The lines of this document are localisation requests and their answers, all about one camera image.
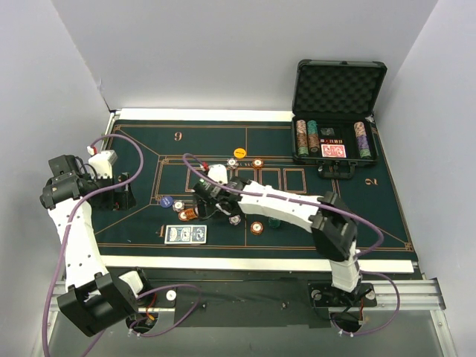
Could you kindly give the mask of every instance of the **case lid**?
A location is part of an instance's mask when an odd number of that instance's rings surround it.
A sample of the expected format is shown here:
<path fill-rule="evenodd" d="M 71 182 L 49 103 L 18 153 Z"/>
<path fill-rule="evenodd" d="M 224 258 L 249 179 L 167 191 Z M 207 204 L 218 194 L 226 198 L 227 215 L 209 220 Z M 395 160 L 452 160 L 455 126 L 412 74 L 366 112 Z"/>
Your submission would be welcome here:
<path fill-rule="evenodd" d="M 371 115 L 387 73 L 382 62 L 304 59 L 297 69 L 292 112 L 300 117 L 329 119 Z"/>

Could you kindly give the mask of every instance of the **yellow chip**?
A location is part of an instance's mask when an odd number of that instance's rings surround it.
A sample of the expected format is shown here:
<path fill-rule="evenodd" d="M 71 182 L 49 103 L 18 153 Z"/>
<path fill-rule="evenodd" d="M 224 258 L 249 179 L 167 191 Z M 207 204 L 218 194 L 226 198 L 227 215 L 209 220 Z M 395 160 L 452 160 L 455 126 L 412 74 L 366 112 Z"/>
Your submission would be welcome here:
<path fill-rule="evenodd" d="M 238 149 L 235 149 L 233 155 L 235 156 L 235 158 L 244 158 L 246 156 L 246 150 L 242 147 L 239 147 Z"/>

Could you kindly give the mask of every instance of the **gray floor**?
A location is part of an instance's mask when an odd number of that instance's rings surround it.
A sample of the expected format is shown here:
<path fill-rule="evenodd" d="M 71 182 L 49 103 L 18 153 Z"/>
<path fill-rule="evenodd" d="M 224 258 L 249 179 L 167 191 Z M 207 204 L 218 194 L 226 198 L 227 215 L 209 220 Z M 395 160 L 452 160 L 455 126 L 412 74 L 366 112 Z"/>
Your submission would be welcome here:
<path fill-rule="evenodd" d="M 369 312 L 371 327 L 391 312 Z M 60 313 L 51 339 L 52 356 L 79 356 L 89 343 Z M 161 317 L 169 326 L 170 316 Z M 108 329 L 88 355 L 101 356 L 443 356 L 430 312 L 400 312 L 387 328 L 370 336 L 340 338 L 337 330 L 305 326 L 279 328 L 178 328 L 158 338 L 127 337 L 124 323 Z"/>

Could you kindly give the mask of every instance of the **deck of cards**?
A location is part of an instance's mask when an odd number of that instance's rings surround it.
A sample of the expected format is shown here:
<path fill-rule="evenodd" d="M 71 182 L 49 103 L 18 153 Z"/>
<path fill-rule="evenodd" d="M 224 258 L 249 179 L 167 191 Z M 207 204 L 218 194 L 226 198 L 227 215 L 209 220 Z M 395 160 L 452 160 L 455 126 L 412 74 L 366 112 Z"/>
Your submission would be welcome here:
<path fill-rule="evenodd" d="M 165 244 L 205 244 L 206 225 L 168 225 L 165 229 Z"/>
<path fill-rule="evenodd" d="M 323 158 L 346 158 L 344 145 L 322 144 Z"/>

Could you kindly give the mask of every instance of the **case handle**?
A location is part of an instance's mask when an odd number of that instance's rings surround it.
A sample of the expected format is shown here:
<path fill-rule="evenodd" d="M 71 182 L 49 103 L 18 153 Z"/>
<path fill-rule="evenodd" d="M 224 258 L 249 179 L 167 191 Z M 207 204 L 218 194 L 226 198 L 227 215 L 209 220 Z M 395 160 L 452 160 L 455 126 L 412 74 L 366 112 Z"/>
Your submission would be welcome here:
<path fill-rule="evenodd" d="M 337 164 L 333 165 L 332 168 L 334 169 L 332 172 L 327 172 L 324 170 L 324 165 L 322 164 L 318 168 L 319 177 L 321 177 L 322 179 L 350 180 L 352 177 L 354 177 L 354 174 L 356 173 L 356 166 L 354 164 L 351 164 L 349 166 L 348 173 L 340 172 L 339 166 Z"/>

